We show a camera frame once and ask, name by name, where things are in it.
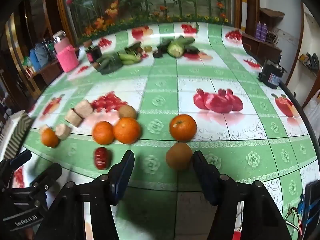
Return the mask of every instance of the white plastic bag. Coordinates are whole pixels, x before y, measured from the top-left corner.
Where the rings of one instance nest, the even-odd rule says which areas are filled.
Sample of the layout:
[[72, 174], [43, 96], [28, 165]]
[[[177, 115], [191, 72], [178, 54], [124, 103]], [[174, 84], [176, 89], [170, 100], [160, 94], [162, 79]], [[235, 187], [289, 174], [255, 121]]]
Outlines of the white plastic bag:
[[303, 109], [312, 126], [312, 129], [317, 139], [320, 136], [320, 104], [318, 104], [318, 98], [317, 98], [319, 92], [320, 92], [320, 89], [318, 90], [317, 93], [315, 93], [315, 95], [310, 99], [309, 103]]

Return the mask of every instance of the purple bottle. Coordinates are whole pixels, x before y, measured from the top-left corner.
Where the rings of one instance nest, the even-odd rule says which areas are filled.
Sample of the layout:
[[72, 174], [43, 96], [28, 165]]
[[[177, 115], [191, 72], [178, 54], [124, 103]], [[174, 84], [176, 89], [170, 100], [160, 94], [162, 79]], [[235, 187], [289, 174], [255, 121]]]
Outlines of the purple bottle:
[[258, 21], [258, 23], [257, 23], [257, 28], [256, 28], [256, 33], [255, 33], [255, 35], [254, 35], [254, 37], [255, 37], [256, 39], [258, 39], [258, 40], [260, 39], [261, 29], [262, 29], [262, 24], [261, 24], [260, 21]]
[[268, 28], [267, 28], [266, 24], [264, 24], [261, 28], [260, 40], [266, 41], [267, 34], [268, 34]]

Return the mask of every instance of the kiwi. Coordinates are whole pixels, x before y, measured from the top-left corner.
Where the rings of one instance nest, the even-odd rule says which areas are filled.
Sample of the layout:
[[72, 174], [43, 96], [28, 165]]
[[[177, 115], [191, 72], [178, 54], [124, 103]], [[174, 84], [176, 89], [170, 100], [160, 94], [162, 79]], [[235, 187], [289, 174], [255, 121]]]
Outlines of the kiwi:
[[192, 150], [186, 143], [176, 143], [165, 155], [168, 166], [176, 171], [182, 171], [189, 167], [192, 158]]
[[120, 118], [131, 117], [133, 119], [137, 119], [136, 110], [132, 106], [129, 106], [129, 105], [121, 106], [118, 110], [118, 114], [119, 114]]

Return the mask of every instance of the pink bottle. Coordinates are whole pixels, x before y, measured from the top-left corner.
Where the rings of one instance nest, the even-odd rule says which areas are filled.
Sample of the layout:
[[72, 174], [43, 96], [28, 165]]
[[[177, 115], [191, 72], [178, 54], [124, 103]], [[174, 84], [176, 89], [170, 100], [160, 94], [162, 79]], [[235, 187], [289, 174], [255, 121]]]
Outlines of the pink bottle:
[[69, 72], [79, 65], [75, 48], [70, 44], [64, 31], [59, 31], [53, 35], [54, 49], [57, 59], [64, 72]]

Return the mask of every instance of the floral mural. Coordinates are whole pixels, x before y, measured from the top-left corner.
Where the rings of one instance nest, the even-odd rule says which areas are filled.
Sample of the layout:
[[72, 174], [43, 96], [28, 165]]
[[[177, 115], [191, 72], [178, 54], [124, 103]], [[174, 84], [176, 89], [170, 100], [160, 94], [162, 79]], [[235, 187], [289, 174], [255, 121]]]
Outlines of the floral mural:
[[231, 0], [66, 0], [78, 43], [165, 22], [230, 24]]

